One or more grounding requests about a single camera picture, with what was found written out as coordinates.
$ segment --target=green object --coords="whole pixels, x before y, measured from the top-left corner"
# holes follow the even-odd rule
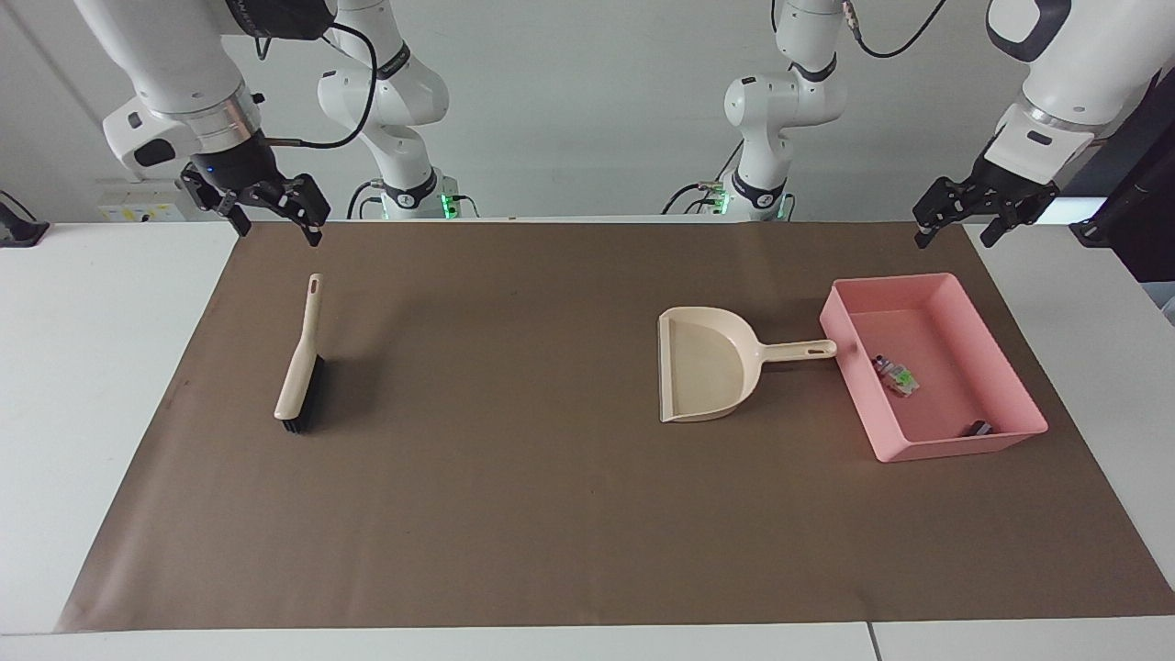
[[[914,375],[905,365],[898,365],[882,356],[873,359],[873,370],[887,389],[904,398],[914,394],[919,389]]]
[[[451,195],[441,195],[441,205],[444,207],[444,216],[449,220],[461,215],[461,209],[457,207],[457,201],[452,198]]]

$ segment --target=black bristles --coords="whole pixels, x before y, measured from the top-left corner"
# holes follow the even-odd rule
[[[306,386],[306,398],[302,400],[302,409],[297,412],[297,418],[282,420],[282,426],[290,434],[301,434],[309,430],[311,416],[316,404],[317,393],[322,383],[322,373],[325,370],[325,362],[321,356],[314,357],[314,371],[310,372],[310,383]]]

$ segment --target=small object in bin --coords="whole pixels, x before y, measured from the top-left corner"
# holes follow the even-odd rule
[[[914,376],[909,370],[906,370],[905,365],[897,365],[884,356],[878,356],[873,359],[873,370],[877,371],[885,387],[904,398],[908,398],[918,390],[918,382],[914,380]]]
[[[964,437],[986,437],[995,433],[995,429],[987,420],[976,420],[962,433]]]

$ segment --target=black cable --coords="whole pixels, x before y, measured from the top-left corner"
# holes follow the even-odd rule
[[[690,190],[701,190],[701,186],[699,186],[699,184],[697,184],[697,183],[691,183],[691,184],[689,184],[689,186],[684,186],[684,187],[682,187],[682,189],[680,189],[680,190],[678,190],[677,193],[673,193],[673,196],[672,196],[672,197],[670,197],[667,202],[665,202],[665,208],[663,208],[663,209],[662,209],[662,213],[660,213],[660,214],[662,214],[662,215],[665,215],[665,214],[667,214],[667,213],[669,213],[669,209],[670,209],[670,207],[672,207],[672,205],[673,205],[673,202],[678,201],[678,198],[680,198],[680,197],[682,197],[682,195],[685,195],[685,194],[686,194],[686,193],[689,193]]]
[[[792,195],[791,193],[786,193],[786,196],[792,198],[792,208],[787,210],[787,222],[791,222],[792,221],[792,216],[795,215],[795,195]]]
[[[739,140],[738,144],[734,146],[734,150],[731,151],[730,157],[726,158],[726,162],[723,163],[721,169],[719,169],[718,174],[714,175],[714,178],[720,178],[721,177],[723,173],[726,171],[726,168],[730,167],[731,162],[734,160],[734,155],[738,154],[738,150],[741,149],[741,148],[743,148],[743,140]]]
[[[452,198],[454,201],[457,202],[462,200],[468,201],[474,207],[474,215],[476,215],[477,217],[482,217],[482,211],[477,210],[477,202],[475,202],[474,198],[470,197],[469,195],[454,195]]]
[[[257,59],[261,60],[262,62],[264,62],[266,58],[269,56],[269,45],[273,42],[274,42],[273,36],[267,36],[264,45],[261,43],[260,36],[253,38],[253,49],[257,52]]]
[[[857,9],[853,7],[852,0],[845,0],[845,13],[847,14],[848,18],[848,29],[850,32],[853,33],[853,39],[857,40],[857,43],[861,47],[861,50],[865,50],[866,54],[877,58],[879,60],[886,60],[888,58],[897,58],[898,55],[908,50],[909,47],[913,46],[914,42],[916,42],[919,38],[922,36],[922,33],[926,32],[926,28],[931,27],[931,23],[934,22],[934,18],[939,15],[939,12],[942,9],[942,6],[946,4],[947,0],[939,0],[938,5],[934,6],[934,9],[931,11],[931,15],[926,16],[926,21],[922,22],[922,27],[918,28],[918,32],[915,32],[914,35],[909,38],[909,41],[902,45],[901,48],[898,48],[897,50],[891,50],[888,53],[878,53],[877,50],[870,48],[865,43],[865,39],[861,36],[861,26],[857,20]]]
[[[25,215],[28,216],[28,221],[29,222],[36,222],[36,216],[33,215],[33,211],[28,210],[28,207],[26,207],[25,204],[20,203],[20,200],[18,200],[16,197],[13,197],[11,193],[8,193],[7,190],[0,189],[0,195],[4,195],[5,197],[8,197],[9,200],[12,200],[12,203],[14,203],[18,207],[20,207],[20,210],[25,211]]]
[[[713,205],[713,203],[714,203],[714,201],[711,200],[710,197],[701,197],[700,200],[694,200],[694,201],[690,202],[690,205],[685,207],[685,213],[689,214],[690,209],[692,209],[694,204],[698,205],[697,213],[701,213],[701,207],[704,207],[706,204]]]
[[[368,202],[382,202],[382,201],[383,201],[383,198],[381,198],[381,197],[367,197],[365,200],[363,200],[362,202],[360,202],[360,217],[358,218],[363,220],[363,207],[367,205]]]
[[[368,39],[365,34],[355,29],[354,27],[345,26],[342,23],[330,23],[330,27],[345,32],[348,34],[355,35],[363,41],[363,45],[368,47],[368,54],[371,55],[371,83],[368,89],[368,101],[363,106],[363,116],[360,117],[358,124],[355,126],[355,130],[351,130],[350,135],[343,137],[342,140],[335,140],[334,142],[310,142],[308,140],[302,140],[300,137],[271,137],[267,139],[267,142],[274,144],[275,147],[308,147],[310,149],[334,149],[336,147],[342,147],[355,140],[360,133],[363,131],[363,126],[367,124],[367,120],[371,116],[371,106],[375,103],[375,87],[376,87],[376,69],[380,68],[380,62],[376,61],[375,43]]]
[[[360,187],[355,189],[355,193],[351,193],[351,201],[347,204],[347,220],[350,220],[351,216],[355,215],[355,202],[360,201],[360,194],[368,188],[374,187],[375,186],[370,181],[364,181],[363,183],[360,183]]]

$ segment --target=white table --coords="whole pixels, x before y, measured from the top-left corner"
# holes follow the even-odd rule
[[[234,241],[221,223],[59,224],[35,249],[0,250],[0,659],[874,659],[865,623],[45,635]],[[1175,329],[1113,254],[1077,247],[1065,228],[1020,229],[980,251],[1175,585],[1175,409],[1163,406]],[[1167,660],[1175,618],[886,623],[875,634],[887,661],[1101,657],[1082,639]]]

